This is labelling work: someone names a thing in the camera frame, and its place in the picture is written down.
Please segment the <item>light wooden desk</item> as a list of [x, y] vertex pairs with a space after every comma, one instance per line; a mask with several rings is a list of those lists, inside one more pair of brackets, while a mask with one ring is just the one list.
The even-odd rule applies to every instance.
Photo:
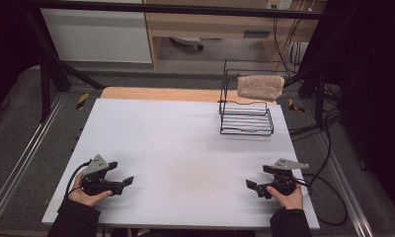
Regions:
[[[268, 0], [142, 0], [145, 4], [232, 7], [268, 10]], [[308, 11], [313, 0], [292, 0], [288, 10]], [[280, 61], [288, 56], [293, 42], [309, 42], [316, 20], [271, 19], [257, 17], [209, 16], [189, 14], [145, 15], [152, 63], [158, 65], [163, 38], [250, 39], [262, 43], [267, 59]]]

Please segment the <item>beige towel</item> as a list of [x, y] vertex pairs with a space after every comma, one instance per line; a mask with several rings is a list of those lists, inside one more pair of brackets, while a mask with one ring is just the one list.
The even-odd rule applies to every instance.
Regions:
[[238, 78], [237, 95], [241, 98], [275, 101], [282, 93], [284, 79], [277, 75], [251, 75]]

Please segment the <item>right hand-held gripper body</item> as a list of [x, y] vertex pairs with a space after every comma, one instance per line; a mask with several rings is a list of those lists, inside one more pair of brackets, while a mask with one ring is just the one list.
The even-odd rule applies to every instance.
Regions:
[[271, 174], [274, 176], [274, 180], [268, 184], [258, 185], [258, 189], [256, 193], [259, 198], [271, 198], [272, 195], [266, 190], [267, 186], [271, 186], [278, 190], [285, 196], [288, 196], [293, 193], [296, 188], [296, 179], [293, 177], [293, 170], [299, 169], [307, 169], [309, 167], [308, 164], [299, 163], [287, 159], [280, 158], [278, 159], [272, 166], [276, 169], [275, 174]]

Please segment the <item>black metal stand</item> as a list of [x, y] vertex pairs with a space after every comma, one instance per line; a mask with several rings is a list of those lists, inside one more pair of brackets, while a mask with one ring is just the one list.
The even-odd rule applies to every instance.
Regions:
[[318, 60], [309, 62], [293, 76], [288, 74], [285, 77], [284, 87], [287, 88], [297, 82], [302, 83], [298, 91], [301, 99], [308, 99], [312, 95], [315, 95], [314, 121], [320, 128], [323, 128], [325, 125], [323, 121], [325, 64]]
[[70, 74], [95, 89], [101, 90], [106, 88], [105, 85], [82, 74], [59, 58], [48, 30], [43, 29], [40, 21], [36, 18], [35, 10], [21, 8], [20, 12], [23, 15], [28, 29], [36, 40], [36, 46], [40, 56], [41, 122], [46, 121], [51, 115], [52, 102], [50, 83], [53, 83], [59, 92], [68, 92], [71, 88], [71, 83], [67, 79], [67, 75]]

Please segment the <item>person's left hand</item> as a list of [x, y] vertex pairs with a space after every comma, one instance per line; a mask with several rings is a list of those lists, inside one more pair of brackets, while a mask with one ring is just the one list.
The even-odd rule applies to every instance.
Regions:
[[73, 185], [73, 188], [69, 194], [69, 198], [73, 201], [82, 203], [87, 206], [94, 207], [97, 203], [103, 201], [104, 199], [110, 197], [113, 193], [111, 191], [104, 191], [98, 195], [89, 196], [84, 193], [81, 188], [82, 177], [77, 176]]

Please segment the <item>aluminium floor rail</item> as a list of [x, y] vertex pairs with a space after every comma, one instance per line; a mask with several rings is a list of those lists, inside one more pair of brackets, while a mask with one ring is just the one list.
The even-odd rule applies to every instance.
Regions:
[[355, 228], [358, 237], [373, 237], [373, 231], [369, 225], [367, 218], [356, 198], [356, 195], [346, 177], [341, 165], [337, 160], [337, 156], [331, 149], [331, 143], [325, 133], [317, 135], [318, 141], [321, 144], [321, 148], [328, 159], [327, 166], [331, 172], [331, 175], [337, 185], [337, 189], [340, 192], [347, 210], [351, 222]]
[[8, 176], [5, 184], [0, 190], [0, 217], [10, 201], [15, 189], [21, 182], [25, 175], [30, 163], [36, 155], [44, 137], [49, 131], [51, 124], [53, 123], [56, 115], [58, 114], [64, 99], [67, 97], [66, 93], [59, 93], [52, 102], [51, 112], [46, 117], [45, 121], [41, 122], [34, 135], [31, 137], [28, 145], [21, 154], [18, 162], [14, 166], [12, 172]]

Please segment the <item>black metal frame bar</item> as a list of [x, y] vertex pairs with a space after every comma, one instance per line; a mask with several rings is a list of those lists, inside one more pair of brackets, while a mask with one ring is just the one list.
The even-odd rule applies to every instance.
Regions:
[[156, 14], [189, 14], [209, 16], [236, 16], [277, 19], [335, 20], [341, 14], [333, 12], [259, 10], [249, 8], [207, 7], [161, 4], [134, 4], [113, 2], [87, 2], [64, 0], [24, 0], [27, 6], [44, 9], [109, 11]]

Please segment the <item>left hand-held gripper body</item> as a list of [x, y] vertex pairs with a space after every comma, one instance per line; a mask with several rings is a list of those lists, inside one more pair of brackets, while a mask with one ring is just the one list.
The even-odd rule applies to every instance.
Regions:
[[89, 196], [98, 195], [104, 191], [111, 191], [114, 195], [121, 195], [124, 187], [122, 182], [111, 182], [105, 179], [108, 162], [101, 156], [96, 155], [83, 173], [82, 190]]

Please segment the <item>yellow black floor tape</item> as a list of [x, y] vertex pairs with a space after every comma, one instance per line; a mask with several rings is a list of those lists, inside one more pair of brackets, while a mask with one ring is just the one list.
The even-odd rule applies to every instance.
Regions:
[[288, 99], [288, 108], [291, 111], [297, 111], [299, 113], [305, 113], [305, 110], [303, 108], [297, 107], [292, 99]]
[[89, 97], [89, 93], [84, 93], [84, 94], [81, 95], [81, 97], [80, 97], [80, 99], [79, 99], [79, 101], [77, 103], [76, 110], [82, 110], [82, 108], [84, 107], [88, 97]]

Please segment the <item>person's right hand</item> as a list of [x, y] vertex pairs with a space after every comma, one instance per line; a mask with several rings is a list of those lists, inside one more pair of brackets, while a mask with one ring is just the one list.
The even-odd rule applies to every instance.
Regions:
[[303, 194], [301, 186], [297, 185], [292, 194], [285, 196], [278, 190], [271, 186], [267, 186], [266, 190], [276, 198], [280, 205], [285, 209], [302, 209], [303, 208]]

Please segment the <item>office chair base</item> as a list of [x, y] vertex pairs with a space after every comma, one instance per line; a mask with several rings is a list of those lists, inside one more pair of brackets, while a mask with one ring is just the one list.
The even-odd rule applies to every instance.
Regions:
[[204, 46], [201, 43], [201, 40], [199, 38], [178, 38], [178, 37], [172, 37], [172, 40], [184, 44], [184, 45], [189, 45], [189, 46], [195, 46], [198, 50], [203, 50]]

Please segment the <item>white cabinet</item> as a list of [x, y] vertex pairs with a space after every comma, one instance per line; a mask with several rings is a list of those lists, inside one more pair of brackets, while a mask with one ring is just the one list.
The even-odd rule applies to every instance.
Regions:
[[60, 59], [152, 61], [143, 13], [41, 10]]

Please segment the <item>white power socket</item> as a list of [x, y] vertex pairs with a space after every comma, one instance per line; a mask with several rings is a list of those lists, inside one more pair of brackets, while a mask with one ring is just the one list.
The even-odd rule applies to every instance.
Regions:
[[292, 0], [268, 0], [266, 8], [273, 10], [288, 10], [291, 3]]

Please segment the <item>black wire rack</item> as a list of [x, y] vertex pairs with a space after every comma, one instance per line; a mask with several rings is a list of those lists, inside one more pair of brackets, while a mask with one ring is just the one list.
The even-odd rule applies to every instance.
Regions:
[[284, 81], [289, 74], [281, 61], [225, 59], [223, 80], [218, 101], [221, 134], [262, 135], [274, 133], [269, 104], [237, 95], [238, 78], [251, 75], [277, 75]]

